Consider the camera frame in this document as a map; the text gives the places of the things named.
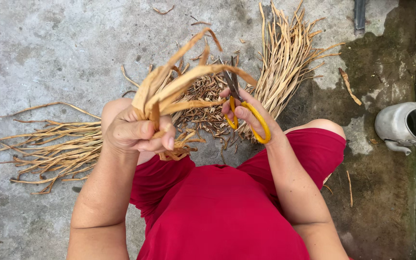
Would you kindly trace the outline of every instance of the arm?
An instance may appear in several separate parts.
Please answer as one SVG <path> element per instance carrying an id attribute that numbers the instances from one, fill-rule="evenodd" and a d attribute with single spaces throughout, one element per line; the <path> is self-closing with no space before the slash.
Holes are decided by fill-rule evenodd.
<path id="1" fill-rule="evenodd" d="M 160 119 L 163 126 L 170 122 L 169 117 Z M 99 161 L 73 208 L 67 259 L 129 259 L 125 216 L 138 150 L 171 150 L 174 145 L 174 127 L 162 138 L 150 140 L 152 122 L 137 122 L 131 106 L 102 128 L 107 130 Z"/>
<path id="2" fill-rule="evenodd" d="M 220 94 L 221 97 L 228 95 L 228 89 Z M 286 219 L 303 239 L 311 259 L 347 260 L 324 198 L 299 163 L 280 126 L 258 100 L 243 89 L 240 89 L 240 95 L 258 110 L 269 126 L 271 140 L 265 146 L 277 196 Z M 238 105 L 235 115 L 264 136 L 264 131 L 254 115 Z M 228 102 L 224 103 L 222 113 L 233 118 L 234 113 L 230 111 Z"/>

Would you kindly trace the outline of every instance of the scissors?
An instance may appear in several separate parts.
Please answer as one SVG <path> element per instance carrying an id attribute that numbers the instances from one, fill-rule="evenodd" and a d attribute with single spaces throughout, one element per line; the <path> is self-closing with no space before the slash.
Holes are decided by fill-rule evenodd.
<path id="1" fill-rule="evenodd" d="M 231 56 L 231 64 L 234 64 L 234 57 L 233 56 Z M 239 82 L 237 80 L 237 74 L 232 72 L 229 75 L 229 73 L 225 70 L 223 71 L 223 74 L 224 74 L 224 78 L 226 79 L 227 85 L 229 86 L 229 89 L 231 91 L 231 94 L 229 96 L 229 103 L 230 103 L 232 112 L 234 112 L 234 110 L 235 110 L 235 100 L 238 99 L 240 101 L 241 106 L 250 110 L 251 113 L 253 113 L 253 115 L 256 117 L 256 119 L 259 121 L 259 123 L 261 124 L 261 126 L 264 129 L 264 133 L 266 134 L 265 139 L 263 139 L 258 133 L 256 133 L 256 131 L 253 128 L 251 128 L 251 131 L 253 131 L 253 134 L 255 135 L 255 138 L 260 143 L 268 143 L 270 141 L 269 127 L 267 126 L 266 121 L 264 121 L 264 118 L 259 114 L 258 110 L 256 110 L 256 108 L 253 107 L 250 103 L 247 103 L 246 101 L 244 101 L 243 98 L 240 96 Z M 226 118 L 227 122 L 229 123 L 229 125 L 233 129 L 237 129 L 239 127 L 239 120 L 237 119 L 235 114 L 234 114 L 234 122 L 232 122 L 228 118 L 227 114 L 224 114 L 224 117 Z"/>

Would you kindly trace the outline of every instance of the woman's right hand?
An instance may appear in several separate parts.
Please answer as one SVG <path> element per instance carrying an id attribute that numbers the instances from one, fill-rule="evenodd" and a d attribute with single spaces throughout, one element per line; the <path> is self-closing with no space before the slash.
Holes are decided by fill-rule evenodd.
<path id="1" fill-rule="evenodd" d="M 246 92 L 244 89 L 239 88 L 240 96 L 243 98 L 244 101 L 247 103 L 250 103 L 253 107 L 256 108 L 256 110 L 259 112 L 259 114 L 263 117 L 264 121 L 266 122 L 267 126 L 269 127 L 271 139 L 270 141 L 265 144 L 266 146 L 270 146 L 276 142 L 276 140 L 281 139 L 284 137 L 283 131 L 280 128 L 279 124 L 272 118 L 269 113 L 264 109 L 263 105 L 259 100 L 251 96 L 248 92 Z M 229 88 L 224 89 L 219 96 L 222 98 L 229 97 L 231 91 Z M 264 129 L 261 126 L 260 122 L 256 119 L 256 117 L 251 113 L 251 111 L 243 106 L 240 105 L 239 100 L 235 100 L 235 111 L 231 110 L 229 101 L 226 101 L 222 105 L 222 113 L 224 115 L 227 115 L 227 117 L 232 121 L 234 119 L 234 113 L 235 116 L 239 119 L 243 119 L 250 128 L 253 128 L 256 133 L 258 133 L 263 138 L 265 137 Z"/>

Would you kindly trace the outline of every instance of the leg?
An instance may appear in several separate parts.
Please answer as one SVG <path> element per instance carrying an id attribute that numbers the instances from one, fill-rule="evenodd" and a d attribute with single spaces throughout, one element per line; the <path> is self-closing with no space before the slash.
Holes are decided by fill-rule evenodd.
<path id="1" fill-rule="evenodd" d="M 321 189 L 326 178 L 343 161 L 343 129 L 326 119 L 316 119 L 284 132 L 303 168 Z M 276 196 L 267 151 L 263 150 L 237 169 L 248 173 Z"/>
<path id="2" fill-rule="evenodd" d="M 119 98 L 108 102 L 102 110 L 102 133 L 112 123 L 119 112 L 133 102 L 130 98 Z M 153 152 L 141 152 L 133 179 L 130 203 L 141 210 L 146 223 L 161 199 L 171 187 L 183 180 L 195 167 L 195 163 L 186 156 L 180 161 L 160 161 Z"/>
<path id="3" fill-rule="evenodd" d="M 328 131 L 331 131 L 335 134 L 338 134 L 339 136 L 343 137 L 344 139 L 346 139 L 346 136 L 344 135 L 343 132 L 343 128 L 341 128 L 337 123 L 334 123 L 328 119 L 315 119 L 313 121 L 310 121 L 307 124 L 304 125 L 300 125 L 300 126 L 296 126 L 296 127 L 292 127 L 286 131 L 284 131 L 284 134 L 288 134 L 291 131 L 295 131 L 298 129 L 305 129 L 305 128 L 320 128 L 320 129 L 325 129 Z"/>

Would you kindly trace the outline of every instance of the hand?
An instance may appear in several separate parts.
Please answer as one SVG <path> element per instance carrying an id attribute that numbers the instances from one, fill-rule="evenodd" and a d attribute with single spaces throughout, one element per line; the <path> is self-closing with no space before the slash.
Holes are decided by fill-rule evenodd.
<path id="1" fill-rule="evenodd" d="M 143 151 L 161 153 L 174 149 L 174 128 L 171 117 L 160 117 L 159 130 L 166 133 L 161 138 L 151 139 L 155 130 L 150 120 L 137 120 L 132 105 L 115 116 L 110 125 L 103 125 L 104 145 L 124 154 L 138 154 Z"/>
<path id="2" fill-rule="evenodd" d="M 279 124 L 269 115 L 269 113 L 264 109 L 263 105 L 254 97 L 252 97 L 248 92 L 246 92 L 244 89 L 239 88 L 240 96 L 243 98 L 244 101 L 247 103 L 250 103 L 253 107 L 256 108 L 256 110 L 259 112 L 259 114 L 263 117 L 264 121 L 269 127 L 271 139 L 266 144 L 266 146 L 270 146 L 271 144 L 275 143 L 277 139 L 283 138 L 284 134 L 282 132 L 282 129 L 280 128 Z M 229 88 L 224 89 L 219 96 L 222 98 L 226 98 L 230 95 L 231 91 Z M 239 119 L 243 119 L 246 121 L 246 123 L 250 126 L 250 128 L 254 128 L 256 133 L 258 133 L 263 138 L 265 137 L 264 129 L 259 123 L 259 121 L 256 119 L 256 117 L 251 113 L 251 111 L 245 107 L 242 107 L 240 105 L 239 100 L 235 100 L 235 111 L 232 112 L 229 101 L 226 101 L 222 105 L 222 113 L 227 115 L 227 117 L 230 120 L 234 119 L 234 113 L 235 116 L 237 116 Z"/>

